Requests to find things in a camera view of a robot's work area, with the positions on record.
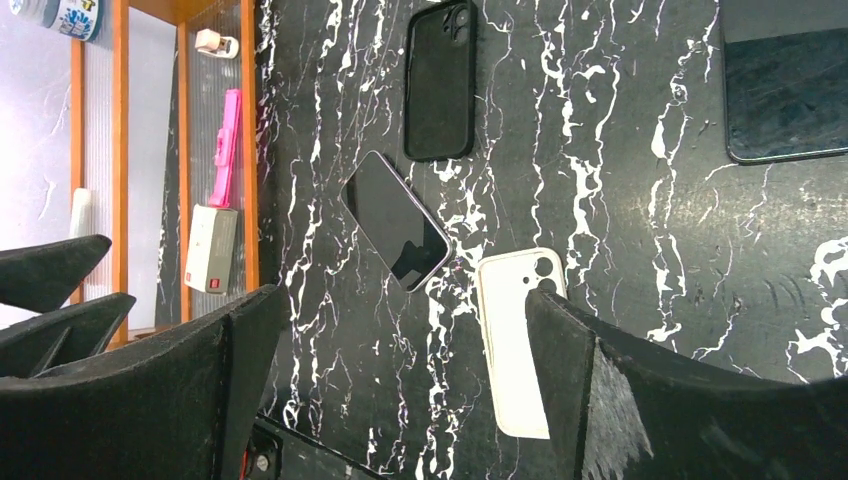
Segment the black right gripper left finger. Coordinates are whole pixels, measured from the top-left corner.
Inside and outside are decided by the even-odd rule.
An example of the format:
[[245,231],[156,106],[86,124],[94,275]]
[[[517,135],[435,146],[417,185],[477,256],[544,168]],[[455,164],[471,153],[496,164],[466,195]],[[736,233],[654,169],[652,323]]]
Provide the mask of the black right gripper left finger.
[[123,348],[1,381],[5,479],[238,479],[284,326],[263,286]]

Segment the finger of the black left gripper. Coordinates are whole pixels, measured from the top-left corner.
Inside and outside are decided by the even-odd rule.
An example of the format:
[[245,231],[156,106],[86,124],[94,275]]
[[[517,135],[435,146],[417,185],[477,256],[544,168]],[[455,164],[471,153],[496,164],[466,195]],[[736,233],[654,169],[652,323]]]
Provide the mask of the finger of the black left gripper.
[[114,293],[2,329],[1,375],[33,378],[104,352],[135,303]]
[[1,253],[1,303],[47,313],[59,309],[109,252],[100,234]]

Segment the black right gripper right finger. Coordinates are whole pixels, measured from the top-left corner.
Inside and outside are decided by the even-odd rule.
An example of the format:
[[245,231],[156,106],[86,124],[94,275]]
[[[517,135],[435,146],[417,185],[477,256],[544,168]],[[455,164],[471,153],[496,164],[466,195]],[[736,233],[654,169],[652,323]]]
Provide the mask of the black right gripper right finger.
[[731,372],[534,289],[528,337],[563,479],[843,479],[847,381]]

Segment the beige phone case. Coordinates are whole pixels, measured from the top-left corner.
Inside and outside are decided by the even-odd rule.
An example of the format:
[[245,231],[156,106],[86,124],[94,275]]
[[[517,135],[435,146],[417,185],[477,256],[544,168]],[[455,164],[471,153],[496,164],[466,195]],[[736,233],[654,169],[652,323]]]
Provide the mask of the beige phone case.
[[536,288],[566,294],[559,255],[536,247],[484,258],[475,287],[498,428],[515,438],[549,438],[528,336],[525,301]]

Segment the purple-edged smartphone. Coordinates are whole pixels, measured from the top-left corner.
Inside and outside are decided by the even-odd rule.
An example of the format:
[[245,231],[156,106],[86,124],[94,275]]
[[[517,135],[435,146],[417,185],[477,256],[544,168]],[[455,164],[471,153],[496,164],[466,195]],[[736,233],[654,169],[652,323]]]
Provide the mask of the purple-edged smartphone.
[[339,197],[406,292],[419,290],[449,260],[447,235],[381,153],[359,160]]

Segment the black smartphone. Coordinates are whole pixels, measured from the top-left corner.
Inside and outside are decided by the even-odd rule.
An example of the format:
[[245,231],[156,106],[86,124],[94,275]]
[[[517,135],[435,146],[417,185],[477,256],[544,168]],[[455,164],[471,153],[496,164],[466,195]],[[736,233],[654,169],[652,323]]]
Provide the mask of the black smartphone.
[[847,152],[847,1],[719,4],[729,157],[762,164]]

